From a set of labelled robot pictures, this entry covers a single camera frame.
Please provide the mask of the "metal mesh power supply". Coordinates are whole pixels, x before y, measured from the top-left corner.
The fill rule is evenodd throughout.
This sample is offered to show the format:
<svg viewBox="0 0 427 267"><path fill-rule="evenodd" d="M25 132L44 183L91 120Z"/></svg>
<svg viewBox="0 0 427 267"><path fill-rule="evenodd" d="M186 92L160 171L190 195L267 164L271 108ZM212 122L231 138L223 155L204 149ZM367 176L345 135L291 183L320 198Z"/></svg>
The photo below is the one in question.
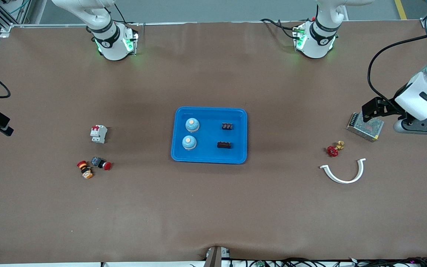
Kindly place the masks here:
<svg viewBox="0 0 427 267"><path fill-rule="evenodd" d="M378 118L371 118L364 122L362 112L352 113L346 129L370 142L376 142L383 128L384 122Z"/></svg>

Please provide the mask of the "white half-round pipe clamp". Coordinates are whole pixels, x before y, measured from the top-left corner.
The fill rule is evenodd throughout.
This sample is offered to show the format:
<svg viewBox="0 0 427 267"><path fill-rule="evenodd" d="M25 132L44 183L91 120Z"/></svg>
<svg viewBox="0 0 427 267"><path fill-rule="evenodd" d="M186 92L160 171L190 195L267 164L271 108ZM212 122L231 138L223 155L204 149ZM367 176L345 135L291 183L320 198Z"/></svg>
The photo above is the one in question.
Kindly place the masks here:
<svg viewBox="0 0 427 267"><path fill-rule="evenodd" d="M338 177L336 177L336 176L332 173L332 171L330 170L330 167L329 167L328 165L322 165L322 166L319 166L319 169L322 169L322 170L325 172L326 176L327 176L330 180L332 180L332 181L336 182L337 184L353 184L353 183L355 183L356 181L359 181L359 179L361 179L361 177L362 177L362 175L363 175L363 171L364 171L364 162L365 162L365 161L366 161L366 158L362 158L362 159L358 159L358 160L357 160L357 164L358 164L358 171L357 171L357 174L356 174L356 176L355 176L353 179L351 179L351 180L347 180L347 181L342 180L342 179L339 179Z"/></svg>

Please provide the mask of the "red mushroom push button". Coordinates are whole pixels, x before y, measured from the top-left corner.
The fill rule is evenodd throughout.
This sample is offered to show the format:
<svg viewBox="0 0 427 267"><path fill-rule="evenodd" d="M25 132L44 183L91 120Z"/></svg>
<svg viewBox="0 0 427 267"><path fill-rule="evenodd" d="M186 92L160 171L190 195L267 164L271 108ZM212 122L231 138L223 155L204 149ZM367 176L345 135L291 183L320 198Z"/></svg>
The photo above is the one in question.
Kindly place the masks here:
<svg viewBox="0 0 427 267"><path fill-rule="evenodd" d="M100 157L93 157L91 159L91 164L97 168L104 169L106 171L110 170L112 167L112 163L102 159Z"/></svg>

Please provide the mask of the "blue plastic tray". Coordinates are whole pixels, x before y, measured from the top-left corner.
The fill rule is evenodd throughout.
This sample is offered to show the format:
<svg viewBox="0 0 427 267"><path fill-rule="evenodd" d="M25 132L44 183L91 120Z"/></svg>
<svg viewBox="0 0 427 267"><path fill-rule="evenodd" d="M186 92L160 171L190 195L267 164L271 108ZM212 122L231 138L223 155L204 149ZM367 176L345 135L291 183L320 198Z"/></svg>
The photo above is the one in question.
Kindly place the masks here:
<svg viewBox="0 0 427 267"><path fill-rule="evenodd" d="M188 132L185 122L196 118L200 128ZM232 130L222 130L222 123L232 123ZM185 150L182 140L191 135L197 146ZM231 142L231 149L220 149L217 142ZM171 158L177 162L243 164L248 154L248 114L241 108L209 108L182 106L176 110L173 122Z"/></svg>

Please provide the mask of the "orange emergency stop switch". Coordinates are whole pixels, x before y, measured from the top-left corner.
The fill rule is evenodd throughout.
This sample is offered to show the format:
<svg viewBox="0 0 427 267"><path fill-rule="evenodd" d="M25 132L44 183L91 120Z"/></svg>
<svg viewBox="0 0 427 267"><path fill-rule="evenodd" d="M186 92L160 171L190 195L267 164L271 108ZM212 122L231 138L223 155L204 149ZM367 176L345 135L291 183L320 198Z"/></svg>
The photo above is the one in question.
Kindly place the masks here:
<svg viewBox="0 0 427 267"><path fill-rule="evenodd" d="M90 179L93 177L92 169L86 161L78 162L77 167L80 169L81 174L85 179Z"/></svg>

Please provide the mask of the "white circuit breaker red switch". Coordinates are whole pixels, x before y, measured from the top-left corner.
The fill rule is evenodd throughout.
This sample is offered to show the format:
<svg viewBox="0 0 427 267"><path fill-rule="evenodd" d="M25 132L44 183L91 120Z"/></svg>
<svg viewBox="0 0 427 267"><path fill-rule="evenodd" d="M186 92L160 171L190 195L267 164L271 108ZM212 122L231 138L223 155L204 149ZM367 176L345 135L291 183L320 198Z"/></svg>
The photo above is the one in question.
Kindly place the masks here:
<svg viewBox="0 0 427 267"><path fill-rule="evenodd" d="M104 125L94 125L90 129L90 137L93 143L104 144L108 128Z"/></svg>

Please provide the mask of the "grey metal bracket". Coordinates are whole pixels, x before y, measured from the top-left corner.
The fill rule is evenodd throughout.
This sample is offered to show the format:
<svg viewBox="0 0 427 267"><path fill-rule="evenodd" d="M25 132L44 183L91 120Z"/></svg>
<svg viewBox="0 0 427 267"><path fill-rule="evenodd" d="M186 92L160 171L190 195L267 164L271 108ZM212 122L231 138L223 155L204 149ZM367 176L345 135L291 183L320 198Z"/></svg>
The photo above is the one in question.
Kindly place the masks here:
<svg viewBox="0 0 427 267"><path fill-rule="evenodd" d="M206 260L203 267L223 267L222 261L230 259L230 249L227 247L210 247L206 253Z"/></svg>

